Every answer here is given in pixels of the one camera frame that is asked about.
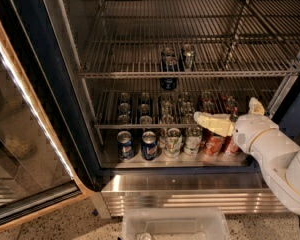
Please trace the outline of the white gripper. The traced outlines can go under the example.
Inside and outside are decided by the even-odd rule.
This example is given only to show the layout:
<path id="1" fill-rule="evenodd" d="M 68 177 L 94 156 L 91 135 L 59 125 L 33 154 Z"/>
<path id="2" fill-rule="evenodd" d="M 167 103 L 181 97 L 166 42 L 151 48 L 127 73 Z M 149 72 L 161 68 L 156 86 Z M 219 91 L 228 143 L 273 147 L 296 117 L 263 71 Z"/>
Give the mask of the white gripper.
<path id="1" fill-rule="evenodd" d="M 264 116 L 265 109 L 261 102 L 252 97 L 249 101 L 249 114 L 242 115 L 234 123 L 227 114 L 210 114 L 195 112 L 195 122 L 203 128 L 222 137 L 231 136 L 235 144 L 245 153 L 250 152 L 254 140 L 270 129 L 278 129 L 279 126 L 271 119 Z"/>

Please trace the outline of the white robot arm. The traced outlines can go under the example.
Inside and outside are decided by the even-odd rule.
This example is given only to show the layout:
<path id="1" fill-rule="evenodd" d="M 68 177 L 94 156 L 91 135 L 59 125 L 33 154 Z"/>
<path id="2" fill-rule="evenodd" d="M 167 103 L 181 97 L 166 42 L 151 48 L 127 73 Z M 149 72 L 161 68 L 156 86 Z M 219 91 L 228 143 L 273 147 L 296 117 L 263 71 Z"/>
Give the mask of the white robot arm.
<path id="1" fill-rule="evenodd" d="M 300 146 L 280 131 L 264 115 L 263 105 L 254 97 L 247 114 L 236 122 L 226 114 L 195 112 L 195 122 L 234 143 L 257 160 L 264 181 L 277 199 L 291 212 L 300 215 Z"/>

